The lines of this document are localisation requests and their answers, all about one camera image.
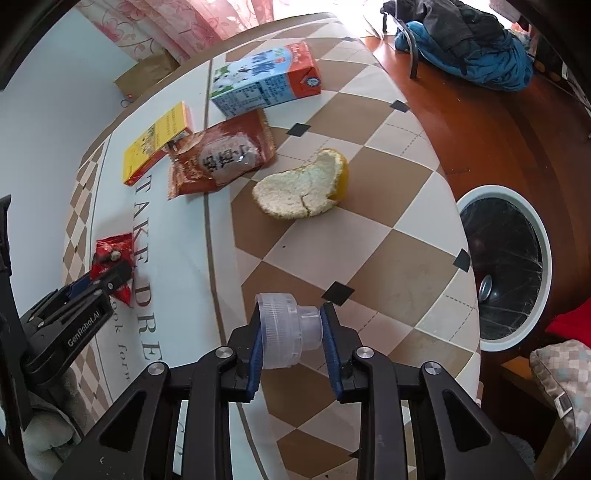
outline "checkered pillow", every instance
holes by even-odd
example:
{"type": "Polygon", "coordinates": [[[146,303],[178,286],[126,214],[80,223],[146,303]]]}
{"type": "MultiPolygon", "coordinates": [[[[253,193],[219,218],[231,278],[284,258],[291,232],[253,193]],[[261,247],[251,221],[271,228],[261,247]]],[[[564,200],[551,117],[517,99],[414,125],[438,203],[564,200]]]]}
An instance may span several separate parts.
{"type": "Polygon", "coordinates": [[[558,472],[591,424],[591,349],[578,340],[549,345],[531,352],[530,367],[572,439],[558,472]]]}

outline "cardboard box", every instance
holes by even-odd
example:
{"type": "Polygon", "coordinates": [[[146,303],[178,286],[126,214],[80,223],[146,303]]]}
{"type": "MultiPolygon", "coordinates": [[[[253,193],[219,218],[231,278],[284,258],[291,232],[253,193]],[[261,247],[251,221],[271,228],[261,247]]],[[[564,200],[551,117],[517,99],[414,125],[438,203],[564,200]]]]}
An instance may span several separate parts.
{"type": "Polygon", "coordinates": [[[231,118],[320,93],[320,70],[306,42],[244,57],[217,69],[210,98],[231,118]]]}
{"type": "Polygon", "coordinates": [[[166,144],[193,133],[189,109],[180,102],[156,120],[123,156],[123,183],[133,185],[168,154],[166,144]]]}
{"type": "Polygon", "coordinates": [[[121,77],[115,80],[119,90],[130,102],[178,68],[178,62],[167,50],[157,52],[140,60],[121,77]]]}

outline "white wall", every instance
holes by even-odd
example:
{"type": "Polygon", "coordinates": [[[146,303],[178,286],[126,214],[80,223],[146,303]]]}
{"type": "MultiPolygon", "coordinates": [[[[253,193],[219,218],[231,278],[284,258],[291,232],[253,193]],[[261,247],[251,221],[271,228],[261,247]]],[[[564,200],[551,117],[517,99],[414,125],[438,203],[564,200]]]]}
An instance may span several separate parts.
{"type": "Polygon", "coordinates": [[[12,194],[8,235],[19,314],[61,286],[76,171],[122,110],[113,80],[134,63],[72,10],[0,92],[0,197],[12,194]]]}

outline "brown and white checkered pattern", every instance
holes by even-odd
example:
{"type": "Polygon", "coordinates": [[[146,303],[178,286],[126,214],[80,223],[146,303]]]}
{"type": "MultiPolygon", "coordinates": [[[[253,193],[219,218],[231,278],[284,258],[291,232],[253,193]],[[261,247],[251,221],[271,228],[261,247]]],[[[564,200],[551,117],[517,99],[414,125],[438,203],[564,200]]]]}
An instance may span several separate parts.
{"type": "MultiPolygon", "coordinates": [[[[323,91],[266,109],[277,160],[230,185],[238,269],[246,312],[256,293],[290,292],[300,305],[320,306],[334,281],[355,292],[337,313],[364,345],[392,360],[420,366],[439,361],[455,377],[479,345],[472,269],[453,265],[468,250],[454,197],[412,112],[375,57],[344,39],[337,22],[311,23],[268,35],[228,52],[239,60],[304,39],[318,61],[323,91]],[[287,134],[309,125],[301,137],[287,134]],[[330,212],[281,221],[264,215],[251,195],[265,176],[312,162],[322,148],[349,159],[346,198],[330,212]]],[[[288,370],[263,370],[272,429],[292,479],[355,477],[358,406],[335,402],[322,349],[305,352],[288,370]]],[[[408,408],[403,407],[410,421],[408,408]]],[[[415,475],[407,423],[410,475],[415,475]]]]}
{"type": "MultiPolygon", "coordinates": [[[[70,201],[70,216],[64,240],[62,280],[69,284],[88,272],[90,267],[88,247],[90,225],[89,216],[93,205],[92,196],[96,192],[95,183],[103,160],[103,145],[83,161],[76,174],[74,192],[70,201]]],[[[88,344],[72,364],[76,384],[87,413],[86,428],[105,413],[111,402],[100,384],[101,378],[92,343],[88,344]]]]}

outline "red cushion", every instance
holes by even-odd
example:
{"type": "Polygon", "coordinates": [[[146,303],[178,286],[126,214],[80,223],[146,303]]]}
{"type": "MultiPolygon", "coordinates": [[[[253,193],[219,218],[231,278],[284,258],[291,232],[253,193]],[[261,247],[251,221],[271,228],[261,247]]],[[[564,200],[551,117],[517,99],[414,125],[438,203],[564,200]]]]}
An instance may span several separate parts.
{"type": "Polygon", "coordinates": [[[591,348],[591,299],[572,312],[554,317],[546,332],[567,340],[578,340],[591,348]]]}

